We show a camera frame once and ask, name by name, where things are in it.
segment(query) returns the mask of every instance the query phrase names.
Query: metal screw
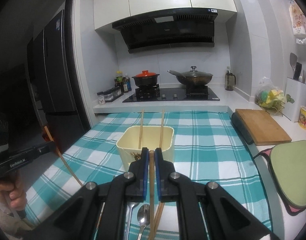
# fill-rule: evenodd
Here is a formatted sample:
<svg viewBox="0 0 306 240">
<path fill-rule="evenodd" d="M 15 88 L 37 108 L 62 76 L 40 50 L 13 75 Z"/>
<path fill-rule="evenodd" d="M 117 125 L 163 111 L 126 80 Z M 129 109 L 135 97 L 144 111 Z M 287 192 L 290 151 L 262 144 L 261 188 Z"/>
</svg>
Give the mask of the metal screw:
<svg viewBox="0 0 306 240">
<path fill-rule="evenodd" d="M 92 190 L 92 189 L 94 189 L 95 187 L 96 187 L 96 183 L 95 182 L 88 182 L 88 183 L 86 183 L 86 186 L 85 186 L 87 189 L 89 189 L 89 190 Z"/>
<path fill-rule="evenodd" d="M 210 189 L 216 189 L 219 185 L 216 183 L 216 182 L 214 182 L 214 181 L 211 181 L 211 182 L 209 182 L 208 184 L 208 187 L 210 188 Z"/>
<path fill-rule="evenodd" d="M 128 171 L 128 172 L 124 173 L 124 177 L 127 178 L 127 179 L 130 179 L 130 178 L 134 177 L 134 173 Z"/>
<path fill-rule="evenodd" d="M 180 174 L 179 174 L 178 172 L 172 172 L 172 173 L 170 174 L 170 177 L 171 177 L 172 179 L 178 179 L 178 178 L 180 177 Z"/>
</svg>

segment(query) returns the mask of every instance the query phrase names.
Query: wooden cutting board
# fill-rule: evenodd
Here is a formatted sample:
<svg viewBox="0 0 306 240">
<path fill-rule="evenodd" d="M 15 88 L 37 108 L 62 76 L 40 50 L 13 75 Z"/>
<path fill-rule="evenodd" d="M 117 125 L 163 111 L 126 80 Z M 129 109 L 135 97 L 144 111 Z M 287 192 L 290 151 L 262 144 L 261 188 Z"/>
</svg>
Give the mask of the wooden cutting board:
<svg viewBox="0 0 306 240">
<path fill-rule="evenodd" d="M 275 145 L 292 141 L 290 136 L 266 111 L 236 109 L 235 112 L 249 131 L 255 145 Z"/>
</svg>

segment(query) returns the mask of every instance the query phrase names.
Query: wooden chopstick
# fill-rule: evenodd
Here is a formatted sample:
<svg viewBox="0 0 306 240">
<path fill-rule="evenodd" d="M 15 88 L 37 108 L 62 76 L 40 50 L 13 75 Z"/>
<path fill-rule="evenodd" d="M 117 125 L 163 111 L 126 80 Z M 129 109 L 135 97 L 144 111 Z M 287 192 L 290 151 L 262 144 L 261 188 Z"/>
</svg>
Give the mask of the wooden chopstick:
<svg viewBox="0 0 306 240">
<path fill-rule="evenodd" d="M 161 123 L 161 131 L 160 131 L 160 148 L 162 148 L 162 141 L 163 141 L 163 127 L 164 127 L 164 109 L 162 111 L 162 123 Z"/>
<path fill-rule="evenodd" d="M 51 141 L 54 141 L 53 137 L 51 136 L 51 133 L 49 132 L 47 126 L 44 126 L 44 129 L 47 133 L 47 136 L 49 137 L 49 139 Z M 59 151 L 58 147 L 56 146 L 55 149 L 56 154 L 61 158 L 62 162 L 64 163 L 64 165 L 66 166 L 66 168 L 68 169 L 68 171 L 70 172 L 70 174 L 74 177 L 74 179 L 76 179 L 76 181 L 78 182 L 78 184 L 80 184 L 81 187 L 83 187 L 82 182 L 77 178 L 77 176 L 75 175 L 75 173 L 72 171 L 72 169 L 70 168 L 70 166 L 68 165 L 68 163 L 66 162 L 66 160 L 63 158 L 61 152 Z"/>
<path fill-rule="evenodd" d="M 165 111 L 163 109 L 163 111 L 162 111 L 161 133 L 160 133 L 160 148 L 162 148 L 162 140 L 163 140 L 164 113 L 165 113 Z M 155 218 L 154 218 L 154 227 L 151 227 L 151 228 L 153 228 L 153 238 L 152 239 L 155 238 L 158 225 L 160 224 L 160 219 L 161 219 L 161 216 L 162 216 L 163 208 L 164 208 L 164 203 L 160 202 L 158 204 L 158 208 L 157 208 L 156 215 L 155 215 Z"/>
<path fill-rule="evenodd" d="M 160 202 L 160 203 L 158 204 L 158 208 L 157 208 L 156 215 L 155 215 L 155 218 L 154 218 L 154 234 L 153 234 L 153 238 L 152 238 L 152 239 L 155 238 L 155 235 L 156 235 L 156 232 L 157 232 L 158 225 L 160 224 L 160 219 L 161 219 L 161 216 L 162 216 L 164 204 L 165 204 L 165 203 L 162 203 L 162 202 Z"/>
<path fill-rule="evenodd" d="M 143 118 L 144 118 L 144 109 L 142 109 L 141 127 L 139 128 L 139 141 L 138 141 L 138 148 L 139 148 L 139 149 L 141 148 L 141 143 L 142 143 Z"/>
<path fill-rule="evenodd" d="M 150 150 L 150 235 L 149 239 L 154 239 L 154 180 L 155 180 L 155 167 L 154 167 L 154 151 Z"/>
</svg>

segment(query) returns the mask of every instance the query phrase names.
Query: wok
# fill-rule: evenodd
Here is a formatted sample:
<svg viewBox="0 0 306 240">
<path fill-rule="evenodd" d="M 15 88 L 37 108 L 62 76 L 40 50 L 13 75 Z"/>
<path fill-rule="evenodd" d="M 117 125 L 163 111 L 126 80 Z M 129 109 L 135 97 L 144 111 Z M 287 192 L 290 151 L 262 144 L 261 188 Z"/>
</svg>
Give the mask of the wok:
<svg viewBox="0 0 306 240">
<path fill-rule="evenodd" d="M 204 86 L 208 84 L 211 80 L 213 75 L 210 73 L 205 73 L 202 71 L 195 70 L 196 67 L 192 66 L 191 71 L 187 72 L 177 72 L 174 70 L 169 70 L 168 73 L 176 76 L 176 79 L 183 85 L 186 86 Z"/>
</svg>

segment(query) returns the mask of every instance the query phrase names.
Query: red pot lid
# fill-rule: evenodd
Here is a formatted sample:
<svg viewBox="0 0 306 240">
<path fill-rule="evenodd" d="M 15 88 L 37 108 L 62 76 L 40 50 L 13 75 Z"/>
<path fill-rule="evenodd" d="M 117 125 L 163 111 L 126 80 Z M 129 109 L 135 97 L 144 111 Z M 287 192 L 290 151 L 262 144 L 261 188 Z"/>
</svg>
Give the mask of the red pot lid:
<svg viewBox="0 0 306 240">
<path fill-rule="evenodd" d="M 143 70 L 141 74 L 137 74 L 136 77 L 148 77 L 148 76 L 155 76 L 156 73 L 149 72 L 148 70 Z"/>
</svg>

